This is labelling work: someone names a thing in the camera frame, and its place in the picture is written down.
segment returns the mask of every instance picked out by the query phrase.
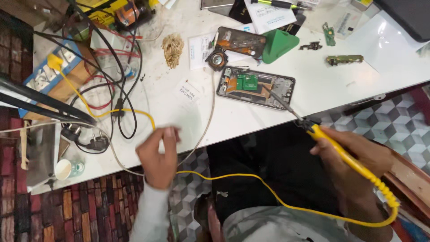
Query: black pants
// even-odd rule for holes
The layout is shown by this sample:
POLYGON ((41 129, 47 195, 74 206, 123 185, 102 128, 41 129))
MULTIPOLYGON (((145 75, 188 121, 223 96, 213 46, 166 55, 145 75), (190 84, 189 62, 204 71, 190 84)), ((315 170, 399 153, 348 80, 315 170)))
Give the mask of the black pants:
MULTIPOLYGON (((210 145, 207 152, 211 177, 256 174, 288 205, 341 215, 335 189, 321 159, 309 153, 314 145, 311 137, 293 123, 257 132, 256 147, 251 151, 244 149, 240 138, 210 145)), ((212 193, 221 224, 245 208, 281 205, 253 177, 213 180, 212 193)))

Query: paper cup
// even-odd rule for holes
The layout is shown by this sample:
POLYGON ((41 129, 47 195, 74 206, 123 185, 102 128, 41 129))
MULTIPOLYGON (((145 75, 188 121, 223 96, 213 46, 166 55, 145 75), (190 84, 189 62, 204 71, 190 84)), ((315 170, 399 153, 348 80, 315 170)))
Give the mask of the paper cup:
POLYGON ((77 177, 83 173, 85 166, 80 161, 60 160, 55 167, 55 177, 58 180, 65 180, 70 177, 77 177))

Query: person's left hand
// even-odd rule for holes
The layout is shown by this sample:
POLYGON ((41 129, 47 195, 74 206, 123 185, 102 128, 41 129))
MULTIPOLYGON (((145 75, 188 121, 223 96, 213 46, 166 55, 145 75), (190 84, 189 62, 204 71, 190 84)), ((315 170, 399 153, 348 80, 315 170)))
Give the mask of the person's left hand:
POLYGON ((175 177, 178 166, 176 143, 180 141, 178 130, 176 127, 158 128, 136 148, 146 182, 153 188, 166 190, 175 177), (158 152, 161 139, 164 142, 165 154, 158 152))

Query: person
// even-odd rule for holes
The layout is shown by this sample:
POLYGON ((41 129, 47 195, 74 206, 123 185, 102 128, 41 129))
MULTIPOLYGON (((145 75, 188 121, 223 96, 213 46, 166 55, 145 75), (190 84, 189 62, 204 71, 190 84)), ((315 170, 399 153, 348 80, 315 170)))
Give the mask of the person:
MULTIPOLYGON (((323 126, 321 130, 377 177, 390 170, 395 158, 388 148, 352 132, 323 126)), ((257 145, 248 151, 238 138, 208 146, 211 177, 257 174, 288 205, 365 222, 386 219, 373 184, 345 164, 327 139, 315 142, 292 123, 259 131, 255 137, 257 145)), ((177 128, 159 128, 136 149, 145 179, 131 241, 167 240, 167 202, 177 170, 178 141, 177 128), (161 140, 165 154, 158 152, 161 140)), ((286 208, 253 177, 213 180, 212 194, 225 241, 400 241, 390 226, 342 225, 322 215, 286 208)))

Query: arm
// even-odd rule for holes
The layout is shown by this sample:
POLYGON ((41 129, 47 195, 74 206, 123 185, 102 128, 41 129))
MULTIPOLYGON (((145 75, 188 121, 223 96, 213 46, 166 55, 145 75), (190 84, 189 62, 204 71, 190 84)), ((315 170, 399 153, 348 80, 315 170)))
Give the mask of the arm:
POLYGON ((167 241, 169 228, 167 198, 170 184, 176 174, 178 141, 178 129, 167 127, 155 130, 136 148, 145 177, 138 213, 130 236, 132 242, 167 241), (160 140, 163 140, 165 154, 158 152, 160 140))
MULTIPOLYGON (((377 177, 391 169, 395 158, 388 148, 352 132, 338 132, 326 127, 321 127, 321 130, 347 148, 351 155, 377 177)), ((385 220, 376 206, 373 184, 344 163, 328 140, 318 139, 317 145, 310 152, 321 156, 336 190, 345 199, 347 217, 373 223, 385 220)), ((390 226, 371 228, 349 223, 348 228, 363 241, 388 242, 393 237, 390 226)))

